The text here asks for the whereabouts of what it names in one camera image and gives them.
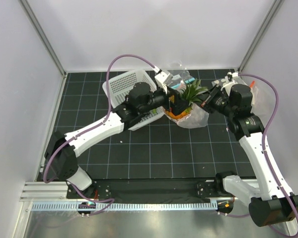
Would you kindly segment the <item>orange toy pineapple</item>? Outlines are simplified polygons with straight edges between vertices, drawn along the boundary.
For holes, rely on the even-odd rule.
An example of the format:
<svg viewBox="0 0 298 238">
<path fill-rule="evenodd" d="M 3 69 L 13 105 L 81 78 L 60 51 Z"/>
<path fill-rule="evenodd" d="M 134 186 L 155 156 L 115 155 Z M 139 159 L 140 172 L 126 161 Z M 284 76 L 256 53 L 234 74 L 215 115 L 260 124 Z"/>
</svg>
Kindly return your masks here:
<svg viewBox="0 0 298 238">
<path fill-rule="evenodd" d="M 201 80 L 197 78 L 191 83 L 184 82 L 179 90 L 168 88 L 169 103 L 163 107 L 165 114 L 173 120 L 188 116 L 193 110 L 193 104 L 202 101 L 198 96 L 207 90 L 206 86 L 201 87 Z"/>
</svg>

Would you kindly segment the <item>pink-zipper clear zip bag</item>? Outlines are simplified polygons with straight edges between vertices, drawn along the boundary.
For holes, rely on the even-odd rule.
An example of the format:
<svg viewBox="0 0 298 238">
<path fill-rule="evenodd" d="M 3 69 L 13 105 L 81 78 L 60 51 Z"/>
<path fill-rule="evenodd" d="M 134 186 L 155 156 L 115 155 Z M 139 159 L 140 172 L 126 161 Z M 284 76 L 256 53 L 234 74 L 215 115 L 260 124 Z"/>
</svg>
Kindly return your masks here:
<svg viewBox="0 0 298 238">
<path fill-rule="evenodd" d="M 194 103 L 189 104 L 189 107 L 178 116 L 167 112 L 165 109 L 163 110 L 166 116 L 172 122 L 176 123 L 179 127 L 182 128 L 199 128 L 205 127 L 208 124 L 209 113 L 205 112 Z"/>
</svg>

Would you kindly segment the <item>white perforated plastic basket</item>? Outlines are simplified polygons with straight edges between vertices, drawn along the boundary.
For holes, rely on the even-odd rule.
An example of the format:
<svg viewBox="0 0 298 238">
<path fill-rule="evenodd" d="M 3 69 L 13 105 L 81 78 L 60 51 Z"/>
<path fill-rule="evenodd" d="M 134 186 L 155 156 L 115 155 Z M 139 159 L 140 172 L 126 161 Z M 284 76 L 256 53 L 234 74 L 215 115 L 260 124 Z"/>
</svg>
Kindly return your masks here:
<svg viewBox="0 0 298 238">
<path fill-rule="evenodd" d="M 102 85 L 113 112 L 134 131 L 163 116 L 164 90 L 158 89 L 145 70 L 131 70 L 117 75 Z"/>
</svg>

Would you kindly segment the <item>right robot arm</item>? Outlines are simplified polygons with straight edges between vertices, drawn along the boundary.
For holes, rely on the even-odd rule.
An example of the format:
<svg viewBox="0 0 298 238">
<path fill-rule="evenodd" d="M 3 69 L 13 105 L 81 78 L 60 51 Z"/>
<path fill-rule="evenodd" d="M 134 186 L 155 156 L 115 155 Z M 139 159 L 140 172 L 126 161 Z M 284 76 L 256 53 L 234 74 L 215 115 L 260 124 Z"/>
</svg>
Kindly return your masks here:
<svg viewBox="0 0 298 238">
<path fill-rule="evenodd" d="M 229 130 L 247 155 L 258 187 L 244 182 L 232 172 L 216 175 L 214 191 L 218 196 L 228 193 L 245 206 L 252 221 L 259 227 L 289 222 L 298 215 L 298 195 L 283 178 L 268 145 L 261 119 L 251 112 L 252 92 L 249 86 L 235 84 L 229 93 L 219 85 L 199 95 L 200 108 L 227 117 Z"/>
</svg>

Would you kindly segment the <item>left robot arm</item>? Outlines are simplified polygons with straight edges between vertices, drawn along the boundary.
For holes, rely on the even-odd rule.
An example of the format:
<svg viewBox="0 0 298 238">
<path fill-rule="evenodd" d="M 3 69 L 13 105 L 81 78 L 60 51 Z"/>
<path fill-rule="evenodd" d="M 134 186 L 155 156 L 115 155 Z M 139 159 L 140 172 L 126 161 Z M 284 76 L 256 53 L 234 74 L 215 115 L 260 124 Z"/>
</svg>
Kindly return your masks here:
<svg viewBox="0 0 298 238">
<path fill-rule="evenodd" d="M 58 131 L 52 134 L 44 155 L 47 161 L 44 182 L 49 182 L 47 175 L 52 170 L 58 180 L 76 187 L 83 198 L 91 198 L 95 186 L 88 173 L 78 166 L 77 159 L 81 153 L 105 138 L 135 126 L 153 109 L 163 107 L 177 116 L 188 106 L 188 100 L 177 90 L 158 88 L 152 92 L 147 83 L 136 83 L 125 100 L 104 118 L 68 134 Z"/>
</svg>

